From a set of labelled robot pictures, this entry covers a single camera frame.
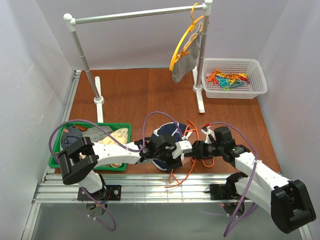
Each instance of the white plastic basket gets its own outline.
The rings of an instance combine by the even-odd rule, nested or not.
[[[248,74],[249,84],[224,90],[213,81],[207,82],[205,76],[214,69],[223,73]],[[207,98],[219,99],[253,99],[267,92],[267,82],[260,63],[255,59],[237,58],[205,58],[203,61],[202,85]]]

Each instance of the clothes hanger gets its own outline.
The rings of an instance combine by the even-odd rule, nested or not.
[[[195,10],[195,7],[198,5],[198,3],[195,3],[193,5],[193,8],[191,10],[191,19],[192,19],[192,24],[188,27],[188,29],[185,31],[185,33],[183,34],[182,38],[180,39],[178,45],[176,46],[176,49],[173,53],[173,56],[172,56],[172,59],[171,59],[171,62],[170,62],[170,67],[169,67],[169,70],[172,71],[174,69],[174,65],[175,63],[182,57],[182,56],[185,56],[187,55],[189,52],[186,52],[187,48],[190,46],[190,44],[196,39],[197,35],[195,35],[193,37],[193,39],[191,39],[191,41],[189,41],[185,46],[184,48],[182,49],[181,53],[178,54],[178,51],[179,51],[179,48],[181,47],[181,44],[183,43],[183,41],[185,40],[186,36],[188,35],[188,33],[192,32],[196,25],[197,25],[197,22],[202,19],[204,16],[201,16],[201,17],[198,17],[196,20],[194,18],[194,10]]]

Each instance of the white backdrop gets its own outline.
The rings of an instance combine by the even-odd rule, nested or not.
[[[303,181],[318,220],[320,239],[320,2],[289,0],[258,57],[268,83],[259,98],[284,176]]]
[[[36,0],[67,60],[83,69],[63,20],[192,6],[194,0]],[[256,59],[288,0],[214,0],[206,58]],[[191,24],[190,12],[81,24],[76,27],[92,69],[163,68]]]
[[[18,240],[73,71],[35,0],[0,6],[0,239]]]

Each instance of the white rack stand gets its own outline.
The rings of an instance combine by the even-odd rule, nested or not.
[[[204,11],[203,30],[202,30],[202,37],[201,37],[198,68],[195,67],[192,70],[193,80],[194,80],[193,91],[196,94],[199,113],[205,112],[204,101],[202,98],[203,86],[201,83],[202,82],[201,78],[203,75],[202,71],[203,71],[208,23],[209,23],[209,16],[211,13],[212,1],[213,0],[205,0],[202,5],[197,5],[194,7],[194,10]],[[105,102],[104,97],[101,95],[100,78],[97,76],[95,77],[95,80],[94,80],[92,76],[87,59],[85,57],[84,51],[81,47],[78,35],[76,33],[75,26],[79,24],[96,23],[96,22],[111,21],[111,20],[117,20],[117,19],[129,19],[129,18],[137,18],[137,17],[153,16],[153,15],[161,15],[161,14],[181,13],[181,12],[191,11],[192,9],[193,9],[193,6],[180,6],[180,7],[162,8],[162,9],[154,9],[154,10],[146,10],[146,11],[135,11],[135,12],[111,14],[111,15],[104,15],[104,16],[92,16],[92,17],[85,17],[85,18],[74,18],[69,13],[66,13],[63,16],[63,19],[66,22],[68,30],[72,33],[74,42],[76,44],[76,47],[78,49],[78,52],[83,62],[85,73],[88,77],[91,88],[94,92],[95,97],[93,101],[96,104],[97,120],[99,123],[103,123],[104,121],[102,105]]]

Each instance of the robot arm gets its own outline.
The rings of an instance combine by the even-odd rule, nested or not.
[[[104,192],[103,178],[93,171],[94,167],[106,164],[148,164],[153,160],[165,162],[167,169],[182,167],[184,153],[191,151],[189,141],[175,142],[171,135],[160,135],[145,139],[145,146],[141,152],[143,141],[125,144],[128,151],[119,145],[105,145],[91,142],[89,137],[82,137],[57,155],[61,169],[62,180],[65,185],[79,184],[93,195],[100,196]]]
[[[225,189],[231,196],[241,196],[253,171],[255,156],[243,145],[236,145],[227,127],[218,127],[210,141],[196,141],[192,152],[186,157],[208,159],[222,156],[223,159],[241,172],[227,178]],[[275,225],[288,234],[316,219],[305,184],[300,180],[291,181],[257,161],[253,180],[245,195],[266,210]]]
[[[145,164],[152,160],[165,162],[167,169],[182,166],[183,155],[194,159],[211,159],[221,156],[241,172],[234,173],[226,180],[225,188],[231,196],[241,196],[252,173],[255,156],[248,148],[237,145],[227,127],[218,127],[214,132],[206,127],[206,141],[175,142],[171,135],[146,138],[141,152],[128,151],[119,145],[93,143],[83,137],[68,146],[57,156],[62,180],[65,185],[79,184],[99,199],[106,194],[106,184],[93,168],[105,164]],[[143,141],[130,142],[126,146],[139,150]],[[290,233],[316,219],[306,186],[300,180],[289,179],[272,171],[262,161],[257,162],[253,181],[246,197],[266,210],[276,226],[284,233]]]

